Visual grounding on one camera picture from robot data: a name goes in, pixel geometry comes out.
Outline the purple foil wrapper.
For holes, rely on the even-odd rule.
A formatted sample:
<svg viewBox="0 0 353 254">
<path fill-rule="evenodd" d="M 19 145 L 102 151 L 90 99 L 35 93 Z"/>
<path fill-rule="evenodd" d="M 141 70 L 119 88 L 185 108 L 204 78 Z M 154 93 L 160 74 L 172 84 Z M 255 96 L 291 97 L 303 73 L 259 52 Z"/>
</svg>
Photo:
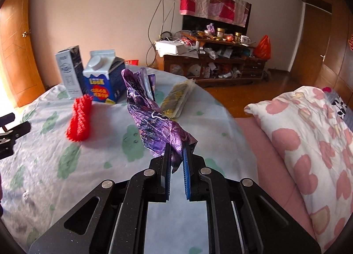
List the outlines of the purple foil wrapper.
<svg viewBox="0 0 353 254">
<path fill-rule="evenodd" d="M 195 147 L 197 140 L 177 122 L 164 116 L 157 103 L 148 97 L 145 84 L 151 80 L 145 68 L 136 73 L 124 69 L 121 74 L 126 85 L 128 112 L 137 125 L 144 146 L 163 155 L 166 145 L 170 144 L 172 173 L 175 173 L 183 161 L 183 143 Z"/>
</svg>

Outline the orange wooden door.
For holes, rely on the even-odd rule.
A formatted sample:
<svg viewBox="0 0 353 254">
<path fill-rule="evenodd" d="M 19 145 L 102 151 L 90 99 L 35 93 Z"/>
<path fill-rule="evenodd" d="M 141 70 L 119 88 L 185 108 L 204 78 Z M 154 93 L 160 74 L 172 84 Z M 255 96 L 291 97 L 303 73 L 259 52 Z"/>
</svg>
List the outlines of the orange wooden door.
<svg viewBox="0 0 353 254">
<path fill-rule="evenodd" d="M 1 79 L 15 107 L 45 92 L 32 50 L 29 0 L 5 0 L 1 7 Z"/>
</svg>

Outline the white sheet with green clouds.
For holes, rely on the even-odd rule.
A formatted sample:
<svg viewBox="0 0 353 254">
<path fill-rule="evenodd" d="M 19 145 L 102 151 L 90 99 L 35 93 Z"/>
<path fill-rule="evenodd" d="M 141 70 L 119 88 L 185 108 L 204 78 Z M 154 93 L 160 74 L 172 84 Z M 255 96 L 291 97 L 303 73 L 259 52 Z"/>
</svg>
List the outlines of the white sheet with green clouds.
<svg viewBox="0 0 353 254">
<path fill-rule="evenodd" d="M 19 120 L 29 121 L 31 130 L 1 160 L 2 221 L 23 251 L 100 182 L 130 179 L 153 158 L 125 97 L 115 105 L 93 104 L 84 142 L 65 136 L 72 104 L 61 84 L 29 104 Z M 207 91 L 196 86 L 177 121 L 196 138 L 194 153 L 208 167 L 236 181 L 257 180 L 257 160 L 242 130 Z M 187 201 L 182 170 L 171 177 L 169 201 L 148 207 L 145 252 L 208 252 L 206 204 Z"/>
</svg>

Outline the clear packet of seeds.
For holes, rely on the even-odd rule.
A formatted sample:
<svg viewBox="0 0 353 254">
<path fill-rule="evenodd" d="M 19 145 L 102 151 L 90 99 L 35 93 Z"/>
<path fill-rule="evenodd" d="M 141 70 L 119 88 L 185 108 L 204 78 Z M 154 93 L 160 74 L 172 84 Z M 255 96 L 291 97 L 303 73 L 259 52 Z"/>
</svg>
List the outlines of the clear packet of seeds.
<svg viewBox="0 0 353 254">
<path fill-rule="evenodd" d="M 168 118 L 178 118 L 195 85 L 196 83 L 193 79 L 176 83 L 162 101 L 160 106 L 161 113 Z"/>
</svg>

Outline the red foam fruit net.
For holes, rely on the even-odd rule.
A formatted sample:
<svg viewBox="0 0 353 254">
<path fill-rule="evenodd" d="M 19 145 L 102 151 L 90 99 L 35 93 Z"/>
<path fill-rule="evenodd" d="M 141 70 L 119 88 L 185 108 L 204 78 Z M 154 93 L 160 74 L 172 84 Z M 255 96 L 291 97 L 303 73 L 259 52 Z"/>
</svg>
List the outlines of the red foam fruit net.
<svg viewBox="0 0 353 254">
<path fill-rule="evenodd" d="M 82 142 L 90 136 L 92 97 L 82 95 L 74 100 L 72 117 L 66 130 L 66 137 L 73 142 Z"/>
</svg>

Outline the pink bed sheet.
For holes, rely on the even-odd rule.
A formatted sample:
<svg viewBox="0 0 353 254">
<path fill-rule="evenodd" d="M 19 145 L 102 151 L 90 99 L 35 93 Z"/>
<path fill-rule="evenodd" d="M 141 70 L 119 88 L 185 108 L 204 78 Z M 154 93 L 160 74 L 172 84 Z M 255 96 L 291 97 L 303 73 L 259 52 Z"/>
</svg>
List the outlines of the pink bed sheet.
<svg viewBox="0 0 353 254">
<path fill-rule="evenodd" d="M 259 186 L 312 237 L 315 237 L 312 222 L 299 189 L 270 139 L 254 118 L 236 118 L 235 120 L 257 158 Z"/>
</svg>

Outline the tall white milk carton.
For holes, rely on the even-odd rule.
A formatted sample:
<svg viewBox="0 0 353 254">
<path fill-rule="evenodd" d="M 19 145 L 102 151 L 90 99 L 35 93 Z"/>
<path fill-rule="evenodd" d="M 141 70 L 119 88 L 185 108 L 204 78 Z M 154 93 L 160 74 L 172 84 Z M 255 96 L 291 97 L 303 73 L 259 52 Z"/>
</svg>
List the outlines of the tall white milk carton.
<svg viewBox="0 0 353 254">
<path fill-rule="evenodd" d="M 79 46 L 72 46 L 57 52 L 55 59 L 69 98 L 75 99 L 84 95 L 86 85 Z"/>
</svg>

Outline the dark wooden tv cabinet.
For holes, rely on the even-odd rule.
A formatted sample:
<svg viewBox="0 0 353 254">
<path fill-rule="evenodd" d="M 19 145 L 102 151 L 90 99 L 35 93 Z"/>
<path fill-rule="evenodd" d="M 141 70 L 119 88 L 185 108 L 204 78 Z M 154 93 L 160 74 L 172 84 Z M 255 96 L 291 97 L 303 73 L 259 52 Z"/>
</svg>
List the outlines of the dark wooden tv cabinet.
<svg viewBox="0 0 353 254">
<path fill-rule="evenodd" d="M 196 80 L 201 87 L 251 84 L 263 79 L 267 60 L 252 54 L 253 47 L 216 39 L 198 31 L 181 31 L 188 50 L 156 54 L 153 68 Z"/>
</svg>

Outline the blue gable-top milk carton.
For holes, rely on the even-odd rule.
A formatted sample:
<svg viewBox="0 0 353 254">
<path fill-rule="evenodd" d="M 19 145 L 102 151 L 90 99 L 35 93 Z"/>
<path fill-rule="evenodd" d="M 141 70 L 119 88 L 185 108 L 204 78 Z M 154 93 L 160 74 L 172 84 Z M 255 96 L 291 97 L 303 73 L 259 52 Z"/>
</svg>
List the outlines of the blue gable-top milk carton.
<svg viewBox="0 0 353 254">
<path fill-rule="evenodd" d="M 90 52 L 84 71 L 84 82 L 88 94 L 94 101 L 115 104 L 126 93 L 122 77 L 124 59 L 115 55 L 114 49 Z"/>
</svg>

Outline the red gift box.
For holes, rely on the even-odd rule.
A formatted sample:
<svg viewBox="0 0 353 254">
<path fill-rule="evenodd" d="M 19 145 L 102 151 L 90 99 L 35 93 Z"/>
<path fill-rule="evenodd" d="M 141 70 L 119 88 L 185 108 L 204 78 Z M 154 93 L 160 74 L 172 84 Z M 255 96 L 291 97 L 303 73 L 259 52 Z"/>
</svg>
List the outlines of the red gift box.
<svg viewBox="0 0 353 254">
<path fill-rule="evenodd" d="M 139 65 L 139 60 L 138 59 L 125 60 L 124 62 L 127 65 L 135 65 L 135 66 Z"/>
</svg>

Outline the white box on cabinet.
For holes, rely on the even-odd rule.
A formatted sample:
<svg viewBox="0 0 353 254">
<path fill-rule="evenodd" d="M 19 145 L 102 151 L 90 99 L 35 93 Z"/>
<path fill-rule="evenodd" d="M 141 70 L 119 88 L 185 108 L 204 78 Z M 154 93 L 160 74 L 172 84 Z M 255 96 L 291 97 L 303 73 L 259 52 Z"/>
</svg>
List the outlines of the white box on cabinet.
<svg viewBox="0 0 353 254">
<path fill-rule="evenodd" d="M 180 55 L 190 51 L 190 47 L 181 40 L 168 41 L 160 40 L 155 42 L 155 48 L 159 57 L 167 55 Z"/>
</svg>

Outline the pink floral pillow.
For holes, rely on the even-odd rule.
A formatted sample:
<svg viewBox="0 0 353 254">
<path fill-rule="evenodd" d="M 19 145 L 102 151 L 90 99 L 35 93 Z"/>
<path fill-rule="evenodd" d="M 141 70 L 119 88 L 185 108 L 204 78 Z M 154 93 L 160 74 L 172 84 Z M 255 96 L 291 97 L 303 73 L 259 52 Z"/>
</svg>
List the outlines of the pink floral pillow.
<svg viewBox="0 0 353 254">
<path fill-rule="evenodd" d="M 352 215 L 352 131 L 325 93 L 302 86 L 251 103 L 254 116 L 298 187 L 323 252 Z"/>
</svg>

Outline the red bag on cabinet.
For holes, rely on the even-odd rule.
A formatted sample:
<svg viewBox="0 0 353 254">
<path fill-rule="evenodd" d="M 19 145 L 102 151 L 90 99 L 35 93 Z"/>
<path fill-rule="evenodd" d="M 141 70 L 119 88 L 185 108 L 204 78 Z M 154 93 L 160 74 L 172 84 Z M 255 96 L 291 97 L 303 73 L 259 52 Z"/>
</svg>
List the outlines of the red bag on cabinet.
<svg viewBox="0 0 353 254">
<path fill-rule="evenodd" d="M 271 58 L 271 43 L 268 35 L 263 36 L 252 54 L 261 60 L 269 60 Z"/>
</svg>

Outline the white mug on cabinet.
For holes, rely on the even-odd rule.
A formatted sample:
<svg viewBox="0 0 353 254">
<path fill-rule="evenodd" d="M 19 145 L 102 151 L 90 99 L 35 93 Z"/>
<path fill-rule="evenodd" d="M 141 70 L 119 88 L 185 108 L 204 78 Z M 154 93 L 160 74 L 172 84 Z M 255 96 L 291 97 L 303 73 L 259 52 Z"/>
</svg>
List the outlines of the white mug on cabinet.
<svg viewBox="0 0 353 254">
<path fill-rule="evenodd" d="M 246 35 L 241 35 L 240 36 L 240 42 L 242 44 L 250 44 L 251 43 L 251 39 L 248 36 L 246 36 Z"/>
</svg>

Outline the black television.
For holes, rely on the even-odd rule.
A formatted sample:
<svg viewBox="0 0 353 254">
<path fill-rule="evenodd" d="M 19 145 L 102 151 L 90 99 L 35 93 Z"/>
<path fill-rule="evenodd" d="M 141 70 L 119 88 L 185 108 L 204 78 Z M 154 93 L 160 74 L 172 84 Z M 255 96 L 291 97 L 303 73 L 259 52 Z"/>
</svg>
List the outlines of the black television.
<svg viewBox="0 0 353 254">
<path fill-rule="evenodd" d="M 182 16 L 182 30 L 186 31 L 204 31 L 207 29 L 207 25 L 213 24 L 215 31 L 217 28 L 225 29 L 226 34 L 235 34 L 236 32 L 246 35 L 248 31 L 248 25 L 250 21 L 251 7 L 252 4 L 247 5 L 248 17 L 245 22 L 245 26 L 241 27 L 239 25 L 228 24 L 221 21 L 215 21 L 211 19 L 206 19 L 202 17 L 195 17 L 191 15 Z"/>
</svg>

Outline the red and pink cloth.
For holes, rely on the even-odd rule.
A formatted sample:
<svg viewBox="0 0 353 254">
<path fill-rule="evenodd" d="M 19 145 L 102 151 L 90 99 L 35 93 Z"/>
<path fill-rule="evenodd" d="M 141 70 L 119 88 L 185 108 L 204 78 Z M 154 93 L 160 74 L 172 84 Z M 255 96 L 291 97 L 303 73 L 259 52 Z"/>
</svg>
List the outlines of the red and pink cloth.
<svg viewBox="0 0 353 254">
<path fill-rule="evenodd" d="M 180 14 L 245 27 L 251 4 L 243 0 L 180 0 Z"/>
</svg>

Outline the dark wooden wardrobe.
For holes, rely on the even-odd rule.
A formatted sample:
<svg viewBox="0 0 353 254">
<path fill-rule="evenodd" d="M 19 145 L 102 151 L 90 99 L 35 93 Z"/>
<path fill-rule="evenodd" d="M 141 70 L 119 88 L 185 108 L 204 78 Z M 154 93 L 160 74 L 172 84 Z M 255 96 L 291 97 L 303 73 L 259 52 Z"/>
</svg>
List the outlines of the dark wooden wardrobe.
<svg viewBox="0 0 353 254">
<path fill-rule="evenodd" d="M 290 69 L 299 84 L 331 87 L 352 105 L 352 9 L 346 0 L 302 0 L 299 44 Z"/>
</svg>

